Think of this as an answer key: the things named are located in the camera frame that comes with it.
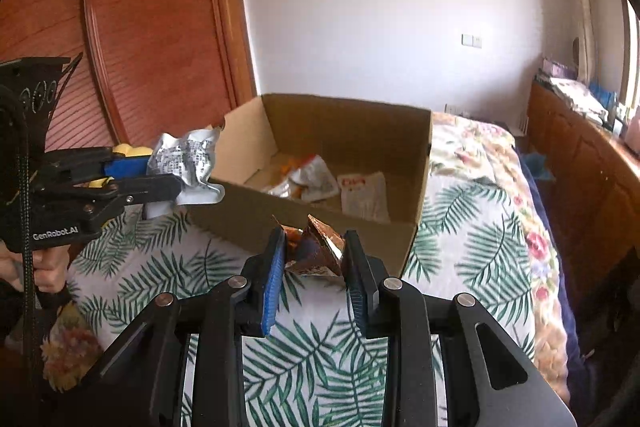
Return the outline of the person's left hand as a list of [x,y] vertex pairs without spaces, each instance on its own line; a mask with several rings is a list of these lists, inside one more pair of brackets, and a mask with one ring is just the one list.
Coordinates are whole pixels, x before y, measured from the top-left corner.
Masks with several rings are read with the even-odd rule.
[[[23,290],[17,265],[22,262],[22,256],[14,254],[1,243],[1,280],[9,283],[18,291]],[[62,291],[66,282],[67,268],[70,264],[70,246],[58,246],[32,253],[34,260],[34,281],[40,291],[46,294],[56,294]]]

